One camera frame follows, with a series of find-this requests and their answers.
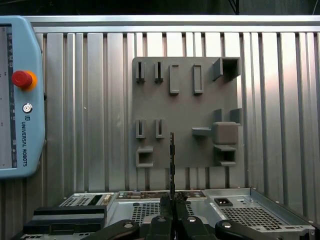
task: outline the thin metal rod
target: thin metal rod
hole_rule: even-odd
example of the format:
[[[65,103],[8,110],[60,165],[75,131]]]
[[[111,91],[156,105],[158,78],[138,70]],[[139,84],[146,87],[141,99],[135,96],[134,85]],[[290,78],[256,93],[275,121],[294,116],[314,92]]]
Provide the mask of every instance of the thin metal rod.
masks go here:
[[[228,1],[229,1],[229,3],[230,3],[230,6],[231,6],[233,12],[236,13],[236,9],[235,9],[235,7],[234,7],[234,5],[233,5],[234,2],[232,2],[231,0],[228,0]]]
[[[315,14],[316,7],[317,7],[317,5],[318,5],[318,2],[319,2],[319,0],[316,0],[315,5],[314,5],[314,8],[313,8],[312,15],[314,15],[314,14]]]

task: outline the metal wall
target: metal wall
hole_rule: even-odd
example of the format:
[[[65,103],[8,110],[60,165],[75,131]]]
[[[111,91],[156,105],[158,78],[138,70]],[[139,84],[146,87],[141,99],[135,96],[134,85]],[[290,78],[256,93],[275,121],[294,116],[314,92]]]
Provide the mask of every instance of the metal wall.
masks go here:
[[[320,18],[29,17],[43,50],[46,145],[38,172],[0,182],[8,239],[73,192],[161,190],[168,169],[128,161],[134,57],[241,56],[235,167],[180,168],[178,189],[252,186],[320,221]]]

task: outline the dark background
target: dark background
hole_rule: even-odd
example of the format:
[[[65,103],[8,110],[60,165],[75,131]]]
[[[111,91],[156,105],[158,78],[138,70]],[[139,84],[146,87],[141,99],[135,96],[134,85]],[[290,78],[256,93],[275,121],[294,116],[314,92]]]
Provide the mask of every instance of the dark background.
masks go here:
[[[240,15],[311,15],[317,0],[239,0]],[[235,14],[228,0],[0,0],[0,15]],[[320,14],[320,2],[315,9]]]

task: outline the red button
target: red button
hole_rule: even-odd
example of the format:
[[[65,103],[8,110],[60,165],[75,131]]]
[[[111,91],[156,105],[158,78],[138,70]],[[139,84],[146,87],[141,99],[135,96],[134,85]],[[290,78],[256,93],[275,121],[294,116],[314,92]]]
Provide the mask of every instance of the red button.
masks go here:
[[[26,89],[32,84],[32,76],[25,71],[15,71],[11,80],[14,85],[22,89]]]

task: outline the ventilation grille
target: ventilation grille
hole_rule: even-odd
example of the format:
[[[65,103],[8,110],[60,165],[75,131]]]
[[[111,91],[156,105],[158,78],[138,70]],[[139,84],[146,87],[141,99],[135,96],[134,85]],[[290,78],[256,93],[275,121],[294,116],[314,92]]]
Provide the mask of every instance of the ventilation grille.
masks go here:
[[[70,207],[74,206],[75,202],[79,199],[79,196],[73,196],[70,199],[68,199],[62,206],[63,207]]]
[[[76,204],[76,206],[86,206],[88,202],[92,199],[90,196],[84,196],[81,200]]]
[[[190,204],[186,205],[186,208],[188,210],[189,215],[195,215]],[[159,215],[159,214],[160,214],[160,203],[147,202],[147,203],[140,204],[140,206],[134,206],[131,219],[141,226],[145,217],[151,216],[151,215]]]
[[[262,226],[266,230],[277,230],[282,225],[261,207],[222,208],[221,210],[227,219],[247,227]]]
[[[29,240],[29,239],[40,239],[41,235],[24,235],[22,238],[23,240]]]
[[[79,236],[89,236],[91,234],[91,232],[87,232],[87,233],[79,233]]]
[[[186,206],[186,209],[188,210],[188,214],[189,214],[189,215],[195,215],[195,213],[194,213],[194,211],[192,210],[192,207],[191,207],[190,204],[188,204],[188,205]]]

